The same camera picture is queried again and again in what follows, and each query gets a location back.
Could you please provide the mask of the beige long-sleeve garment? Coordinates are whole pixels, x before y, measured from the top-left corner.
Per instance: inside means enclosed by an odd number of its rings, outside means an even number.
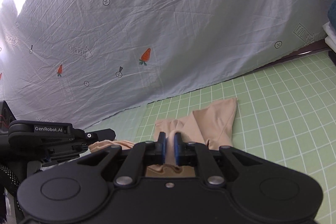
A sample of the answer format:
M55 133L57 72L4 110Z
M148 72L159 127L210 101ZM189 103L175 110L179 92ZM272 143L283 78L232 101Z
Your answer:
M166 161L163 165L148 166L145 176L149 178L195 177L195 168L178 166L176 163L174 154L176 133L181 133L185 143L194 141L206 145L210 150L218 150L223 145L232 147L232 128L237 104L236 98L218 100L182 118L157 120L154 138L158 139L160 132L166 134Z

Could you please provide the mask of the green checkered bed sheet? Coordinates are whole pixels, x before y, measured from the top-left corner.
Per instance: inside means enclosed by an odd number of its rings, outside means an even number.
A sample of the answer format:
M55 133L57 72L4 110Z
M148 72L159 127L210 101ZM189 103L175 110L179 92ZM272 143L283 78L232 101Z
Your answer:
M315 178L324 195L317 221L335 223L335 65L328 51L126 110L89 130L111 128L118 139L145 141L153 139L157 120L232 97L238 100L234 146Z

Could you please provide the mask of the grey printed backdrop sheet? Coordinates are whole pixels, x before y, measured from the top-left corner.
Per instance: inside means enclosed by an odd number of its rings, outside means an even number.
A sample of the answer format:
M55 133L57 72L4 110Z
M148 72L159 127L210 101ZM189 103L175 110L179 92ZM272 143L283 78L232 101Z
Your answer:
M7 118L86 128L323 36L333 0L1 0Z

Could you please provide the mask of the folded black garment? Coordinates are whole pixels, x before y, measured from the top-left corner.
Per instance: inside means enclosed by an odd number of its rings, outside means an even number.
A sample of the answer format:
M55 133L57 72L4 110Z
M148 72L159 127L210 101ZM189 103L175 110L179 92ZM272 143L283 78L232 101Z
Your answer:
M336 66L336 53L334 51L329 51L328 56L333 62L333 64Z

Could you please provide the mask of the folded white garment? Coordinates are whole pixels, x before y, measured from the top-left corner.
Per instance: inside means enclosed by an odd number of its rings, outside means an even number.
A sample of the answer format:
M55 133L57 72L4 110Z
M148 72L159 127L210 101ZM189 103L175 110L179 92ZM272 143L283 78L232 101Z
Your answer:
M336 52L336 34L335 29L331 26L330 22L327 22L323 26L324 31L327 34L325 38L325 43L334 51Z

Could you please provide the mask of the folded blue denim jeans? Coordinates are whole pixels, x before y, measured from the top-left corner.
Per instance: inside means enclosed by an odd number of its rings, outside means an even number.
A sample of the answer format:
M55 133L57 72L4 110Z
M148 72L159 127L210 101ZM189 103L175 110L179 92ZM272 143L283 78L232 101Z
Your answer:
M336 23L336 0L334 0L327 12L327 17L330 23L335 26Z

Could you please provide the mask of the dark wooden bed frame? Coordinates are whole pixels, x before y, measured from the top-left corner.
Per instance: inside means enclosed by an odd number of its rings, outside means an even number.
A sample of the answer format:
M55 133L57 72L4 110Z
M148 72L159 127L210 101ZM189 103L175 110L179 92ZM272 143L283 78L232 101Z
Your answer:
M276 40L269 48L248 56L247 64L234 78L290 61L301 56L328 50L324 39L305 44L296 40Z

